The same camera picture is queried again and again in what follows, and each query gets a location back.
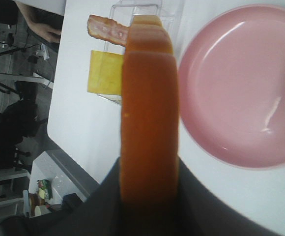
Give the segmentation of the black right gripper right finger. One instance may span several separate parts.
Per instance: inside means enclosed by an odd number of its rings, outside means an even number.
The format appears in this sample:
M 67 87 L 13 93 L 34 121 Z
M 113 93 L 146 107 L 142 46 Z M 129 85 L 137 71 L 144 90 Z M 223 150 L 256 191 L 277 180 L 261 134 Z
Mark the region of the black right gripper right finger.
M 179 160 L 177 236 L 277 236 L 213 195 Z

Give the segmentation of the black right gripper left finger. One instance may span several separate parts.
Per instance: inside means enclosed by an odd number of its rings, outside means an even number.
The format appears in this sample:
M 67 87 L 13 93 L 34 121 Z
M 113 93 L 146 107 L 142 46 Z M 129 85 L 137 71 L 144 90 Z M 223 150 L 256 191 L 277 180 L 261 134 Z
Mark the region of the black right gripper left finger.
M 72 213 L 59 212 L 27 220 L 28 236 L 121 236 L 119 158 L 91 196 Z

